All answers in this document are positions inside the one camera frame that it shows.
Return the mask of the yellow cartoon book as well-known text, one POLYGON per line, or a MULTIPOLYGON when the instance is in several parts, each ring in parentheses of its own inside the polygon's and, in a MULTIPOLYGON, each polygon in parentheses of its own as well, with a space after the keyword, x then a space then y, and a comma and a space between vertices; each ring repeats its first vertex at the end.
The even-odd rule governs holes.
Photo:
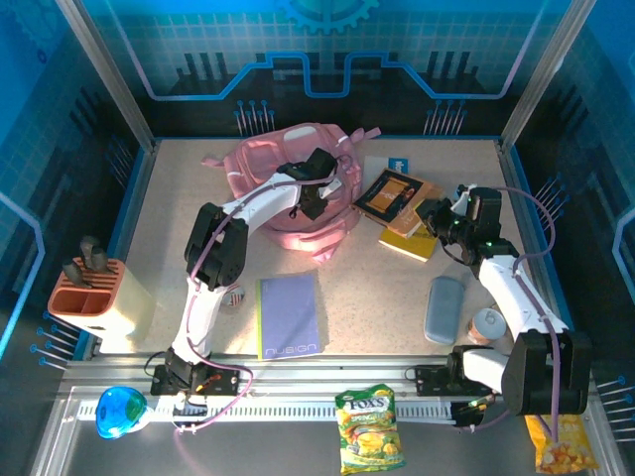
POLYGON ((410 258, 427 262, 434 254, 438 239, 423 225, 415 209, 423 200, 406 205, 381 233, 379 243, 410 258))

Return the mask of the brown hardcover book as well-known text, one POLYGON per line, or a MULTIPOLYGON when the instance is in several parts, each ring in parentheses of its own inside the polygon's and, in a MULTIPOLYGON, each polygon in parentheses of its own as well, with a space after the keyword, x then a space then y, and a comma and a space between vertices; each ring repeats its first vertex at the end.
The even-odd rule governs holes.
POLYGON ((437 184, 384 169, 351 207, 393 233, 410 238, 422 225, 416 208, 426 199, 445 198, 437 184))

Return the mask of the white and blue notebook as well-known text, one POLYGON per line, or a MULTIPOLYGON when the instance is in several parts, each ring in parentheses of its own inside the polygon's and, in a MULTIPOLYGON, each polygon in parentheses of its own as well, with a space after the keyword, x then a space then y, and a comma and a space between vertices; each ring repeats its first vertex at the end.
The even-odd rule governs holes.
POLYGON ((408 175, 409 160, 405 158, 365 156, 363 161, 362 192, 375 196, 391 180, 410 184, 413 179, 408 175))

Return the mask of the pink backpack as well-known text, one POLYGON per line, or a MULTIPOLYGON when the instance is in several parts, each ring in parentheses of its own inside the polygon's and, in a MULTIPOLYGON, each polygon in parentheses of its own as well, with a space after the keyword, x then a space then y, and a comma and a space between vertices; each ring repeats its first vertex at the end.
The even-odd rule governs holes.
POLYGON ((376 127, 359 128, 348 135, 334 124, 304 123, 242 141, 221 160, 208 157, 209 167, 223 167, 235 198, 240 199, 270 179, 278 166, 304 162, 316 148, 337 160, 334 174, 342 182, 342 194, 327 201, 324 213, 311 221, 295 206, 273 216, 258 230, 287 250, 306 252, 317 263, 329 260, 359 221, 351 204, 360 197, 363 166, 355 145, 381 134, 376 127))

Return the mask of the grey-blue pencil case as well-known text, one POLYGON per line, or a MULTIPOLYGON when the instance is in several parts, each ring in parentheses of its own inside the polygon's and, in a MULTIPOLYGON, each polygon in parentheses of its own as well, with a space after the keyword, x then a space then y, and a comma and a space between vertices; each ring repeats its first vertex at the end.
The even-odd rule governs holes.
POLYGON ((449 277, 435 278, 430 287, 425 336, 441 345, 452 345, 457 337, 464 300, 463 284, 449 277))

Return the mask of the purple notebook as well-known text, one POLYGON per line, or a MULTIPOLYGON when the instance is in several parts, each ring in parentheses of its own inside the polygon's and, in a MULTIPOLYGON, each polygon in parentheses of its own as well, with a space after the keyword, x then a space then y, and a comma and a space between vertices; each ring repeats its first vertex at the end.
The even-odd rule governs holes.
POLYGON ((312 274, 268 278, 257 285, 258 358, 300 358, 321 352, 312 274))

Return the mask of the green candy bag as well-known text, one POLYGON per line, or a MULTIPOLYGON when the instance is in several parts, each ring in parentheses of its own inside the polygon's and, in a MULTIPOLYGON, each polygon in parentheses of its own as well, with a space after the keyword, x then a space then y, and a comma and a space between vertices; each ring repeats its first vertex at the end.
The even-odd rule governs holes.
POLYGON ((390 471, 406 465, 394 397, 393 390, 385 384, 347 390, 335 397, 341 476, 390 471))

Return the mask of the yellow snack bag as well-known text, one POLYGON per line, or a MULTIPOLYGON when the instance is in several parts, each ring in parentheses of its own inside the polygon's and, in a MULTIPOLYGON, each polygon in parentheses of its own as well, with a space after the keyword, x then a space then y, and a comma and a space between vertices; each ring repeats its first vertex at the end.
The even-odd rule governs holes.
POLYGON ((537 473, 561 475, 599 468, 580 416, 558 417, 557 442, 545 433, 537 416, 525 416, 525 423, 535 446, 537 473))

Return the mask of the pink cup with white lid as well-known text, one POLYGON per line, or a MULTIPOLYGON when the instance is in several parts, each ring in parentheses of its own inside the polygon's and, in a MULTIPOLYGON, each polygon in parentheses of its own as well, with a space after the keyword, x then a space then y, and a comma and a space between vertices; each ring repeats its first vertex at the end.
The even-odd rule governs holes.
POLYGON ((506 330, 503 316, 493 308, 484 308, 469 322, 467 336, 474 344, 488 345, 502 338, 506 330))

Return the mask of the black right connector box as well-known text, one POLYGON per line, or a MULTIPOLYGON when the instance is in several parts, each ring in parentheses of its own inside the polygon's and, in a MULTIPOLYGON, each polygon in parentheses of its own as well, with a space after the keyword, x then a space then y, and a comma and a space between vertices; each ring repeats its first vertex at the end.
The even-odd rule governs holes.
POLYGON ((485 413, 491 405, 491 402, 483 399, 470 402, 452 402, 450 404, 450 417, 454 421, 453 426, 472 430, 483 423, 485 413))

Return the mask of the black connector box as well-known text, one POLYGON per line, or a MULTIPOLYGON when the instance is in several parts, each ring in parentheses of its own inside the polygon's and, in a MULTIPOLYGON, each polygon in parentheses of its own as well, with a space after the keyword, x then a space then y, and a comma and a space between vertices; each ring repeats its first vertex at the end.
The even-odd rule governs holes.
POLYGON ((491 405, 491 402, 483 399, 470 402, 452 402, 450 404, 450 417, 454 421, 453 426, 472 430, 483 423, 485 413, 491 405))
POLYGON ((176 427, 187 426, 203 422, 208 417, 208 407, 205 403, 191 403, 188 398, 175 402, 172 411, 172 421, 176 427))

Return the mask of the orange and cream knife block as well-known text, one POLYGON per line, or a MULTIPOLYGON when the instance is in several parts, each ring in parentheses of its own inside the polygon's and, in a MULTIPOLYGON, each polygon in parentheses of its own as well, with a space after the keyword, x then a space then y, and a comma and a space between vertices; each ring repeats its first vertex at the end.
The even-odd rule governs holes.
POLYGON ((62 272, 49 298, 49 314, 99 338, 105 338, 107 333, 131 333, 134 322, 140 317, 134 317, 132 310, 124 309, 124 264, 110 259, 111 273, 102 274, 86 268, 80 259, 73 259, 82 268, 92 289, 75 287, 62 272))

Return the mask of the black left connector box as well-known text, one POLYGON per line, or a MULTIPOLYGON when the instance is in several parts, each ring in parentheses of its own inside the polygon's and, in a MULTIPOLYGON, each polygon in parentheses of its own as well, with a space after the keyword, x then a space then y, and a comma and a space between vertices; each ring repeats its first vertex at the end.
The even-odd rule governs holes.
POLYGON ((208 407, 205 403, 191 403, 188 398, 175 402, 172 411, 172 421, 176 427, 187 426, 203 422, 208 417, 208 407))

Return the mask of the blue and green plastic ball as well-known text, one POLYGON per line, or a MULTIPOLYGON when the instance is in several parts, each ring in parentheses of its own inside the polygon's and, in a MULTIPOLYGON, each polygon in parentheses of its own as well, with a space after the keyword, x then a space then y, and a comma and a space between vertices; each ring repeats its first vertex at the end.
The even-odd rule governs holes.
POLYGON ((138 430, 147 410, 147 399, 141 392, 130 387, 110 387, 96 407, 97 433, 104 439, 117 439, 138 430))

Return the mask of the aluminium cross rail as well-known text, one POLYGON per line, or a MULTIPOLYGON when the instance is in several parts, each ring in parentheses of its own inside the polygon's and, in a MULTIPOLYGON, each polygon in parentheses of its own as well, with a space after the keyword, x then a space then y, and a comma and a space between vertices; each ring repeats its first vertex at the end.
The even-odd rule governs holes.
MULTIPOLYGON (((146 355, 105 356, 90 361, 68 364, 63 373, 59 393, 96 397, 108 387, 126 386, 150 393, 154 366, 147 366, 146 355)), ((253 374, 248 395, 253 399, 323 401, 345 390, 361 390, 375 383, 385 383, 402 400, 417 397, 413 368, 443 366, 444 355, 353 355, 305 357, 279 361, 260 361, 254 356, 216 356, 223 365, 243 368, 239 387, 253 374)))

